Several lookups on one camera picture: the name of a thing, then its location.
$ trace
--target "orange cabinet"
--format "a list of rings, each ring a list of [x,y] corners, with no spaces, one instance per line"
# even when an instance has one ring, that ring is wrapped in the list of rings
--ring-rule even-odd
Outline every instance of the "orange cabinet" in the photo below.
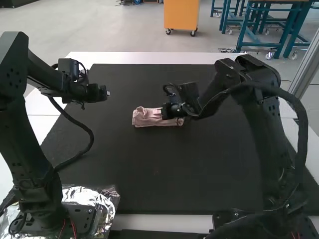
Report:
[[[196,32],[200,0],[164,0],[164,28]]]

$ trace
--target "black cable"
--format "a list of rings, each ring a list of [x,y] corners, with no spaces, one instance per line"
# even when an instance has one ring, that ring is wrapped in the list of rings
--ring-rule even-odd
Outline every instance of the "black cable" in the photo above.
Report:
[[[260,82],[253,82],[253,81],[245,81],[241,83],[240,85],[237,85],[235,87],[229,88],[225,91],[219,92],[217,95],[213,96],[207,103],[204,105],[204,107],[201,109],[199,114],[192,114],[193,117],[200,117],[201,113],[204,112],[207,105],[213,101],[215,101],[217,98],[219,98],[221,95],[229,95],[232,92],[238,91],[240,89],[246,88],[246,87],[253,87],[261,89],[273,96],[278,96],[280,98],[283,98],[284,100],[290,102],[293,107],[295,108],[297,118],[299,120],[299,131],[298,131],[298,151],[295,156],[295,170],[296,170],[296,186],[298,183],[302,180],[303,175],[303,169],[306,165],[306,158],[307,158],[307,151],[308,151],[308,117],[306,113],[306,109],[304,108],[301,101],[295,97],[294,95],[284,91],[283,89],[279,87],[273,87],[268,84],[260,83]]]
[[[19,220],[22,220],[22,221],[19,222],[19,224],[18,224],[19,227],[17,228],[16,231],[12,231],[12,230],[11,230],[12,225],[13,225],[15,222],[19,221]],[[15,234],[19,233],[19,232],[22,230],[23,226],[24,226],[25,220],[26,220],[26,213],[23,214],[23,216],[20,216],[20,217],[14,219],[14,220],[10,223],[10,226],[9,226],[9,229],[8,229],[8,233],[9,233],[11,236],[14,236]]]
[[[83,65],[81,62],[79,62],[79,61],[78,61],[78,63],[79,63],[79,65],[81,65],[81,66],[83,67],[85,77],[87,77],[87,76],[88,76],[88,74],[87,74],[86,68],[84,67],[84,65]]]
[[[54,100],[53,97],[48,97],[50,102],[53,104],[53,106],[70,122],[74,123],[75,125],[79,126],[80,128],[82,128],[83,130],[85,130],[89,136],[90,136],[90,142],[89,144],[85,147],[85,149],[79,151],[76,155],[74,155],[72,158],[58,164],[57,166],[55,166],[54,170],[56,172],[61,171],[62,169],[64,169],[65,167],[67,167],[68,165],[74,163],[75,161],[77,161],[83,154],[85,154],[86,152],[88,152],[93,143],[94,143],[94,134],[93,131],[91,131],[86,125],[84,125],[83,123],[77,121],[76,119],[74,119],[71,115],[69,115],[64,109],[62,109],[62,107]]]

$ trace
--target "aluminum foil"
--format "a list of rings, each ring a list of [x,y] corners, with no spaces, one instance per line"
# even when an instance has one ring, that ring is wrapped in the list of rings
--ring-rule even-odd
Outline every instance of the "aluminum foil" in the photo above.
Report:
[[[89,205],[94,206],[97,213],[93,221],[89,233],[85,237],[77,237],[77,239],[105,239],[111,229],[111,225],[115,216],[115,211],[120,201],[120,195],[116,192],[114,186],[110,187],[84,187],[74,185],[62,186],[63,199],[62,202],[68,204]],[[4,215],[0,218],[0,239],[56,239],[56,235],[48,235],[47,237],[35,237],[26,234],[16,234],[11,236],[8,233],[10,223],[19,214],[19,205],[11,205],[7,208]]]

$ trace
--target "black bracket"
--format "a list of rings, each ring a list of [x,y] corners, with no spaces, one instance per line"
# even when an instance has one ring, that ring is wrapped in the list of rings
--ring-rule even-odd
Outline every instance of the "black bracket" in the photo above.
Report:
[[[92,227],[92,224],[95,219],[96,210],[93,206],[88,205],[72,205],[72,204],[63,204],[63,207],[67,210],[68,218],[65,219],[65,226],[63,229],[63,235],[73,236],[73,228],[71,222],[75,225],[76,234],[77,235],[85,235],[89,232]],[[19,213],[17,216],[23,218],[23,213]],[[20,221],[16,221],[11,225],[11,230],[16,231],[19,228]],[[37,221],[35,221],[32,217],[26,219],[24,226],[20,233],[22,234],[30,234],[35,236],[44,236],[48,235],[48,233],[57,233],[59,234],[62,230],[64,222],[59,228],[56,229],[45,229],[42,228]]]

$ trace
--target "red wire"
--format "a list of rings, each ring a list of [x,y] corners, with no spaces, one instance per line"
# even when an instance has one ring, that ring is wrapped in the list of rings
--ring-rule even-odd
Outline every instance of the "red wire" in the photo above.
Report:
[[[72,229],[73,229],[74,239],[76,239],[75,225],[73,224],[73,222],[71,220],[70,220],[70,222],[71,222]]]
[[[60,231],[60,234],[59,234],[59,238],[58,238],[58,239],[60,239],[60,237],[61,237],[61,233],[63,232],[64,227],[65,227],[65,219],[64,219],[63,227],[62,227],[62,229],[61,229],[61,231]]]

